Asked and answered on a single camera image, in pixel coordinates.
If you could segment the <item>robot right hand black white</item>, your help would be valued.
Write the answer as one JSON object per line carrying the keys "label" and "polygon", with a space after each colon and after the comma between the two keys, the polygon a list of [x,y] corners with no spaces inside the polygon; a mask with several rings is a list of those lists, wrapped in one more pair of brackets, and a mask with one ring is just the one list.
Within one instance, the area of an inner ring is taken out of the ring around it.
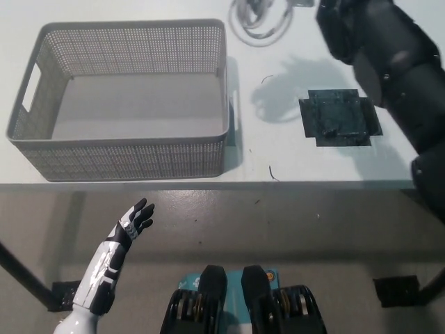
{"label": "robot right hand black white", "polygon": [[331,55],[352,65],[359,50],[377,45],[393,1],[321,1],[316,21]]}

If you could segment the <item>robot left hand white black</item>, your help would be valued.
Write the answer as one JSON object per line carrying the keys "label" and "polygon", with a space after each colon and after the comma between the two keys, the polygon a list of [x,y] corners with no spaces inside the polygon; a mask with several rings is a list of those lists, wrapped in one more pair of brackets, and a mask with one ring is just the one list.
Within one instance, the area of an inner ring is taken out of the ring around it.
{"label": "robot left hand white black", "polygon": [[83,308],[97,316],[111,309],[125,257],[142,231],[153,224],[153,213],[154,204],[142,198],[117,221],[83,275],[73,299],[74,309]]}

